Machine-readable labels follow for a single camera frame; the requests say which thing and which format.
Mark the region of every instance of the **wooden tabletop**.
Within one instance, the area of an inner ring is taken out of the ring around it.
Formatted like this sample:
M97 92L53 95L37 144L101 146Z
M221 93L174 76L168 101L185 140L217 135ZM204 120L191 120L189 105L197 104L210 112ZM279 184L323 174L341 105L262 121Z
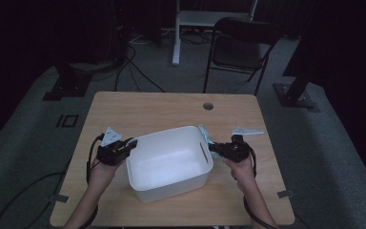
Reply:
M212 110L203 108L213 104ZM56 202L53 226L63 226L87 188L86 162L94 139L112 127L123 139L182 126L203 125L214 142L231 142L237 127L264 130L245 135L256 153L256 181L278 224L292 224L294 213L288 198L277 193L286 188L256 98L242 94L158 94L100 92L94 97L60 195L68 203ZM214 159L207 183L171 198L144 203L130 186L125 163L99 202L93 226L205 226L249 225L243 195L221 159Z

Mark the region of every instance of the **dark background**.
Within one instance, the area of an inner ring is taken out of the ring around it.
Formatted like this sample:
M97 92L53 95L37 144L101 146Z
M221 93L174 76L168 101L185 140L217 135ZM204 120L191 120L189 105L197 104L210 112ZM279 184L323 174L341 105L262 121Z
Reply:
M196 1L182 2L182 9L198 10ZM203 10L246 11L249 5L205 1ZM258 6L254 20L301 36L284 75L322 86L366 165L366 1L259 0ZM119 26L158 41L160 28L174 25L174 9L170 0L0 1L0 130L53 60L114 59L122 48Z

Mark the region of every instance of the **chair seat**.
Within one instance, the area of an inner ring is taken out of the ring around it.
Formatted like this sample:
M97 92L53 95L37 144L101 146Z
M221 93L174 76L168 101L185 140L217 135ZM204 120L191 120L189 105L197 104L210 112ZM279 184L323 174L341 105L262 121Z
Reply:
M246 43L228 36L215 39L213 62L217 66L257 71L262 67L262 58L258 44Z

